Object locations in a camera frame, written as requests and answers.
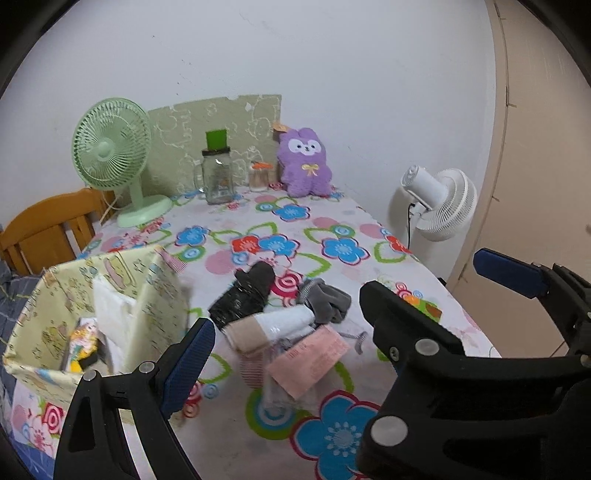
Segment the grey sock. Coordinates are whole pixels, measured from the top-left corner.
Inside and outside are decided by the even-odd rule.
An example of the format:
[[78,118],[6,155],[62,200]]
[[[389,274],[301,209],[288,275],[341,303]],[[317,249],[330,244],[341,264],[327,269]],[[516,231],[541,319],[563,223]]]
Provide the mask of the grey sock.
[[304,280],[298,287],[297,304],[307,306],[317,325],[340,324],[351,308],[352,297],[321,278]]

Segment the beige white socks pack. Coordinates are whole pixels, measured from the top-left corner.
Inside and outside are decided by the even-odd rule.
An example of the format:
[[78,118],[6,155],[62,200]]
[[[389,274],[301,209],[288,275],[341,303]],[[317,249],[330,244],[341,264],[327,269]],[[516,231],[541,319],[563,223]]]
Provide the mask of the beige white socks pack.
[[300,332],[314,322],[311,309],[295,305],[242,318],[223,328],[222,333],[233,350],[250,354]]

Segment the white tissue pack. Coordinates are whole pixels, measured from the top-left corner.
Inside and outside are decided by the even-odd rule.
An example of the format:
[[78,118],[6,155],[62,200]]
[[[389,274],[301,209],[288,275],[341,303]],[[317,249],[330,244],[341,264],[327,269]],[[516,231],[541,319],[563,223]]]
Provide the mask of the white tissue pack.
[[95,317],[106,340],[111,372],[123,372],[136,301],[118,292],[102,275],[93,279],[92,288]]

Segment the black sock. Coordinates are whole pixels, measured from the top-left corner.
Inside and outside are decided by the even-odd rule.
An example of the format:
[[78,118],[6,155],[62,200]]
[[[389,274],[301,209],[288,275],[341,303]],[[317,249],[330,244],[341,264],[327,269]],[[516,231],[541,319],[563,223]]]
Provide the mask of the black sock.
[[259,261],[249,270],[235,271],[235,281],[209,307],[209,318],[222,330],[230,323],[263,312],[276,273],[269,263]]

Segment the clear plastic bag package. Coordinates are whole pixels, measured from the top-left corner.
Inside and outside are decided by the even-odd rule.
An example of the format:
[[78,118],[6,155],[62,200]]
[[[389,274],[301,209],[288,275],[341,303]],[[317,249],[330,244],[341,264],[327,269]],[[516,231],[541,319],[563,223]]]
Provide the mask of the clear plastic bag package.
[[366,336],[328,325],[265,325],[249,317],[232,347],[238,353],[240,378],[250,389],[263,390],[266,408],[310,408],[318,382],[349,351],[361,354]]

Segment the yellow cartoon tissue pack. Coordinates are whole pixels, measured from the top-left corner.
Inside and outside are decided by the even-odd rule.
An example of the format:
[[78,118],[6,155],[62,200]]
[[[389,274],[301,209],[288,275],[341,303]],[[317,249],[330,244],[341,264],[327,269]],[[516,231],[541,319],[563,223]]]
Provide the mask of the yellow cartoon tissue pack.
[[81,318],[69,335],[61,370],[82,373],[101,360],[102,341],[95,318]]

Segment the pink paper packet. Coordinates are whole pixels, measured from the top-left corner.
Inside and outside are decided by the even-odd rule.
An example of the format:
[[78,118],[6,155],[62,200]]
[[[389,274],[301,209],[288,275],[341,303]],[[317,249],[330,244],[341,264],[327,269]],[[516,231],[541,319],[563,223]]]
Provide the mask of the pink paper packet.
[[294,400],[314,387],[341,360],[351,346],[325,325],[276,357],[266,372]]

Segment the beige door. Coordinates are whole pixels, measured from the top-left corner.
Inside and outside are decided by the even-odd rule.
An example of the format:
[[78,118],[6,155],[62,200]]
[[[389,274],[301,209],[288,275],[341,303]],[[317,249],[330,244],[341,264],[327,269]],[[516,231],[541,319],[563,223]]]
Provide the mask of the beige door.
[[486,4],[496,113],[480,204],[449,280],[504,357],[563,355],[542,306],[479,276],[489,248],[590,276],[590,86],[560,40],[518,1]]

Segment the floral tablecloth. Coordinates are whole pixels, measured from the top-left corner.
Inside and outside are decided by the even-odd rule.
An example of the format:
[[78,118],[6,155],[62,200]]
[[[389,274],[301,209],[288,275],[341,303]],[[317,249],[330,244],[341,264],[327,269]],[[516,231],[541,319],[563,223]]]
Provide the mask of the floral tablecloth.
[[156,360],[211,313],[239,272],[274,272],[263,313],[215,331],[214,348],[171,418],[204,479],[356,479],[363,427],[394,382],[363,317],[363,284],[379,281],[445,327],[471,356],[496,349],[397,237],[341,192],[294,199],[243,192],[227,205],[195,194],[131,228],[106,223],[76,261],[22,279],[5,335],[3,425],[37,479],[53,475],[79,377],[62,363],[92,321],[93,281],[132,298],[141,360]]

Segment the white standing fan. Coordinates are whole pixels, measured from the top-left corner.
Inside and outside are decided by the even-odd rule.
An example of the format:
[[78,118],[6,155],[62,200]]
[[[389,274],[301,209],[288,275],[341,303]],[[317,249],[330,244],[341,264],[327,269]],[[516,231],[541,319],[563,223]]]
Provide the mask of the white standing fan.
[[472,222],[478,192],[460,169],[449,168],[433,175],[426,168],[413,165],[403,175],[401,187],[412,197],[408,207],[408,248],[415,233],[431,242],[444,242]]

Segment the yellow cartoon fabric storage box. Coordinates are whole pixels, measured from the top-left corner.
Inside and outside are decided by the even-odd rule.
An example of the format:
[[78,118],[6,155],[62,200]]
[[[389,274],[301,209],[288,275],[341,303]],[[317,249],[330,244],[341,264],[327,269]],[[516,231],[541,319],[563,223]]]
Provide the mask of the yellow cartoon fabric storage box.
[[40,397],[66,409],[83,373],[65,366],[66,347],[81,319],[95,316],[93,287],[106,283],[134,300],[120,325],[117,374],[157,361],[187,326],[187,300],[158,245],[106,253],[49,268],[21,310],[3,366]]

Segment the plaid grey pillow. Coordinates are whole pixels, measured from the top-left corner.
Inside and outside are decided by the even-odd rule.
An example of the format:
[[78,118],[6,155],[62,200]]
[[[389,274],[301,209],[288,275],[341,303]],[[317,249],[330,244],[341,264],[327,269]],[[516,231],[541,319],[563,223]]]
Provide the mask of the plaid grey pillow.
[[17,323],[18,317],[35,289],[39,275],[20,276],[13,272],[2,260],[0,264],[0,334],[1,353],[4,353],[8,341]]

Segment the purple bunny plush toy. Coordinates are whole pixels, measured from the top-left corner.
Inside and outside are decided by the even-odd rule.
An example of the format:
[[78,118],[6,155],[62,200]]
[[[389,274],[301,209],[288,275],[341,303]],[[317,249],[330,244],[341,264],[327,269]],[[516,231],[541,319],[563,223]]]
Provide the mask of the purple bunny plush toy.
[[327,151],[313,129],[291,129],[280,133],[277,160],[281,166],[280,182],[290,197],[328,197],[332,193],[332,171],[327,163]]

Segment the glass jar with green lid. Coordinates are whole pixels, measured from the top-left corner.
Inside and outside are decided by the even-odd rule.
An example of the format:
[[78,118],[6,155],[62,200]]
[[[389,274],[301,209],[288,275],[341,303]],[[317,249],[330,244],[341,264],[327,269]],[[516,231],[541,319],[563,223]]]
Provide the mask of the glass jar with green lid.
[[201,179],[205,201],[209,205],[226,204],[235,197],[232,162],[228,145],[228,130],[205,133],[205,148],[201,150]]

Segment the green desk fan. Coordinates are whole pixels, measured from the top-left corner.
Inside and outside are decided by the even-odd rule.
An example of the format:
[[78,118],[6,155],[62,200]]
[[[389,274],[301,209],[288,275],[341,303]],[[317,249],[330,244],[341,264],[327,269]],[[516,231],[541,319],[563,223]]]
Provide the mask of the green desk fan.
[[99,101],[85,112],[74,131],[72,161],[83,182],[100,191],[129,191],[130,204],[117,216],[121,228],[149,223],[172,208],[169,197],[142,193],[141,174],[150,148],[149,116],[125,98]]

